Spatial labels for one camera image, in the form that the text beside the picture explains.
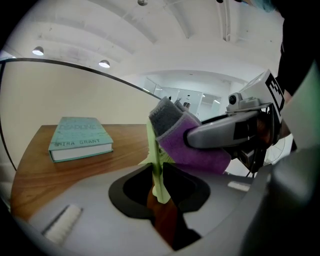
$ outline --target teal book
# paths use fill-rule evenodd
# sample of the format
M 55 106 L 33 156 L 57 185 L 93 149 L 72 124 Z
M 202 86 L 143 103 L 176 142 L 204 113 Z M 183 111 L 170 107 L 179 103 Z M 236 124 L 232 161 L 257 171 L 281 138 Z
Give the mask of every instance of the teal book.
M 53 162 L 92 157 L 112 151 L 113 140 L 93 117 L 62 117 L 49 145 Z

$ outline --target wooden tabletop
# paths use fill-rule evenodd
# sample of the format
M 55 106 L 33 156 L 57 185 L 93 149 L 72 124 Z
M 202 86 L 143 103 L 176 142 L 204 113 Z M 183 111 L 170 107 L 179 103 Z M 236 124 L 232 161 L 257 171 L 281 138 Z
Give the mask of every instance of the wooden tabletop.
M 15 174 L 11 213 L 25 221 L 76 182 L 135 166 L 148 155 L 145 124 L 104 124 L 113 139 L 113 152 L 53 163 L 48 147 L 56 127 L 40 127 L 26 148 Z

